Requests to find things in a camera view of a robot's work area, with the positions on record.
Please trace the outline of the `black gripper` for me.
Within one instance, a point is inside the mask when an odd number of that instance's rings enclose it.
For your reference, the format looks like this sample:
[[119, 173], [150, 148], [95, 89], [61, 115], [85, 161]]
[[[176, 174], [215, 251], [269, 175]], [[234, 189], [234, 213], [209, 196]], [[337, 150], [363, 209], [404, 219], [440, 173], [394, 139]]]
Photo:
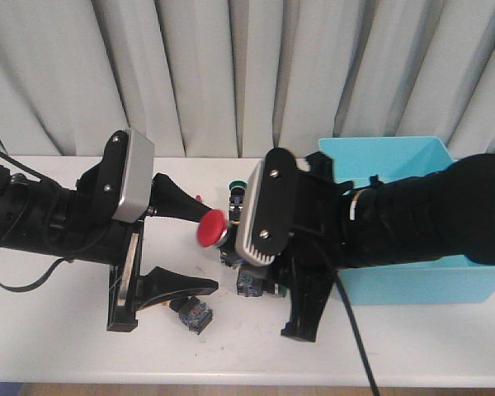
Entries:
[[[85, 237], [75, 257], [111, 267], [106, 329], [112, 332], [131, 332], [137, 327], [137, 283], [138, 309], [173, 299], [211, 295], [219, 288], [215, 280], [184, 276], [159, 266], [139, 277], [145, 180], [131, 181], [128, 170], [123, 163], [98, 163], [78, 180], [74, 201], [74, 220]], [[167, 174], [154, 176], [151, 217], [199, 223], [210, 211]]]
[[335, 200], [349, 188], [333, 180], [333, 160], [316, 152], [303, 171], [289, 151], [267, 154], [271, 187], [271, 231], [285, 246], [268, 271], [271, 282], [290, 293], [290, 318], [280, 334], [315, 342], [332, 285], [338, 283], [336, 260], [342, 250]]

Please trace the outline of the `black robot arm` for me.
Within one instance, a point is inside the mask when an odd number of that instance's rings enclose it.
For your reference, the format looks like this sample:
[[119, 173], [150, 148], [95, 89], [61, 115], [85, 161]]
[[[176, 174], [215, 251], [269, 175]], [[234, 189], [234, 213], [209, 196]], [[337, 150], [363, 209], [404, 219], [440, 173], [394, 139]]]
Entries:
[[337, 271], [463, 255], [495, 265], [495, 154], [440, 172], [356, 188], [337, 184], [322, 153], [300, 170], [287, 150], [266, 156], [257, 231], [276, 257], [276, 279], [291, 293], [282, 335], [315, 340]]
[[42, 286], [61, 262], [107, 264], [111, 269], [106, 328], [112, 332], [134, 330], [137, 312], [155, 304], [214, 293], [219, 285], [211, 279], [159, 266], [144, 276], [139, 273], [146, 217], [197, 223], [209, 208], [159, 173], [145, 188], [144, 209], [132, 220], [119, 220], [113, 208], [116, 185], [105, 161], [83, 173], [73, 190], [47, 177], [30, 180], [0, 165], [0, 249], [56, 258], [39, 279], [9, 285], [7, 290], [25, 293]]

